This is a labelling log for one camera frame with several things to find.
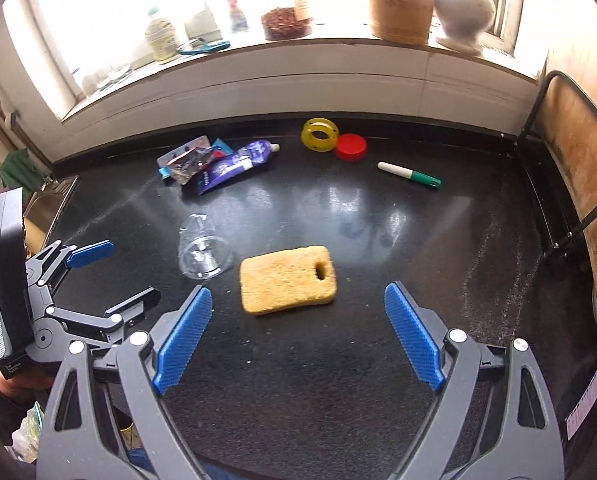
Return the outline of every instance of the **yellow tape roll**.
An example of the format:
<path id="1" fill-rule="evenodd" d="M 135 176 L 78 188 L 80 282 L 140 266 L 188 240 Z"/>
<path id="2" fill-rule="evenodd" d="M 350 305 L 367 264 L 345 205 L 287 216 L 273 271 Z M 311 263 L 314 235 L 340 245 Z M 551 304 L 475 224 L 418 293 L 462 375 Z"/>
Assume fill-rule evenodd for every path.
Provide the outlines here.
<path id="1" fill-rule="evenodd" d="M 300 134 L 300 140 L 315 152 L 330 152 L 338 143 L 338 127 L 329 119 L 316 117 L 307 121 Z"/>

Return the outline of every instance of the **clear plastic cup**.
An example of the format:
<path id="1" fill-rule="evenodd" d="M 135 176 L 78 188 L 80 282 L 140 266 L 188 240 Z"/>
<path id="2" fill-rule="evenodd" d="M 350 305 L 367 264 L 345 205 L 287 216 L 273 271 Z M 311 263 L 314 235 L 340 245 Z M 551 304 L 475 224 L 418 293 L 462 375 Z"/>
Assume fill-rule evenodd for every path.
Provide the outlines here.
<path id="1" fill-rule="evenodd" d="M 216 235 L 213 222 L 205 214 L 190 215 L 181 226 L 179 268 L 194 280 L 208 280 L 228 269 L 232 251 Z"/>

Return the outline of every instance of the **black countertop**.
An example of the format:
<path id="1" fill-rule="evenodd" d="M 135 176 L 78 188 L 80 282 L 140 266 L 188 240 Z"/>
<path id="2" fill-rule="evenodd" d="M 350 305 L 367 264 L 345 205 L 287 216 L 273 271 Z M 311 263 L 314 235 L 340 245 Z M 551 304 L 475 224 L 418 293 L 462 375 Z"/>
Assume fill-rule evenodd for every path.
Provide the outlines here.
<path id="1" fill-rule="evenodd" d="M 597 347 L 590 272 L 539 265 L 531 202 L 508 152 L 376 138 L 363 161 L 347 163 L 310 152 L 298 135 L 270 140 L 281 145 L 270 163 L 201 197 L 162 183 L 155 160 L 167 148 L 84 171 L 53 234 L 116 247 L 112 258 L 72 272 L 57 304 L 100 315 L 153 285 L 162 300 L 141 329 L 195 285 L 178 267 L 178 229 L 189 214 L 208 214 L 230 242 L 235 265 L 204 283 L 213 317 L 165 396 L 195 452 L 274 478 L 386 479 L 432 398 L 385 315 L 393 280 L 480 342 L 527 339 L 558 415 L 571 410 L 569 399 L 559 403 Z M 442 186 L 379 171 L 380 160 Z M 331 253 L 334 302 L 246 314 L 240 261 L 309 245 Z"/>

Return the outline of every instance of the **white mortar and pestle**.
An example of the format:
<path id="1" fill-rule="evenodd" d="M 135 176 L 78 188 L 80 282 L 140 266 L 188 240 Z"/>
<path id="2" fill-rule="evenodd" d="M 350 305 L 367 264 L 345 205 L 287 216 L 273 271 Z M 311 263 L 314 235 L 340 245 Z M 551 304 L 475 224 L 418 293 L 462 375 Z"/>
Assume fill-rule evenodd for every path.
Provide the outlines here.
<path id="1" fill-rule="evenodd" d="M 445 33 L 444 38 L 436 38 L 438 43 L 465 54 L 483 51 L 478 37 L 494 21 L 492 0 L 434 0 L 434 6 Z"/>

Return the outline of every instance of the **metal sink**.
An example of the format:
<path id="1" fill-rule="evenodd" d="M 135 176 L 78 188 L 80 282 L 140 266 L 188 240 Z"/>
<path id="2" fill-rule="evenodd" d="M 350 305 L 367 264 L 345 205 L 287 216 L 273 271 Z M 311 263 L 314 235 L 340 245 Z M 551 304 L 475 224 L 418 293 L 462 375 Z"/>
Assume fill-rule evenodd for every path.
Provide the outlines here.
<path id="1" fill-rule="evenodd" d="M 76 188 L 78 176 L 71 176 L 61 181 L 52 181 L 34 193 L 25 208 L 24 218 L 27 220 L 26 229 L 30 231 L 28 222 L 36 226 L 44 235 L 44 247 L 51 237 L 56 220 Z"/>

